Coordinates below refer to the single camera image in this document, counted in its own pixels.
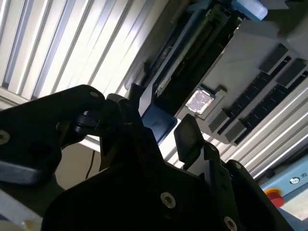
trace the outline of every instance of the silver screw head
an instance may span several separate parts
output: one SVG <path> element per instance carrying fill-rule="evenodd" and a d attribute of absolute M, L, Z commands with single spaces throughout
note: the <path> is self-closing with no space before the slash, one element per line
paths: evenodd
<path fill-rule="evenodd" d="M 228 227 L 229 230 L 237 231 L 237 226 L 236 226 L 234 220 L 232 220 L 232 218 L 225 217 L 223 220 L 224 220 L 224 222 L 225 222 L 225 224 L 226 224 L 226 226 Z"/>
<path fill-rule="evenodd" d="M 0 145 L 6 144 L 9 140 L 9 133 L 4 130 L 0 130 Z"/>
<path fill-rule="evenodd" d="M 96 92 L 94 92 L 94 91 L 91 91 L 91 92 L 90 92 L 90 95 L 91 95 L 91 96 L 94 96 L 94 97 L 98 97 L 98 94 L 97 94 Z"/>
<path fill-rule="evenodd" d="M 241 169 L 241 165 L 239 163 L 235 163 L 235 166 L 238 168 L 238 169 Z"/>
<path fill-rule="evenodd" d="M 160 194 L 160 199 L 167 208 L 175 208 L 176 202 L 173 195 L 171 195 L 170 193 L 163 192 L 162 194 Z"/>

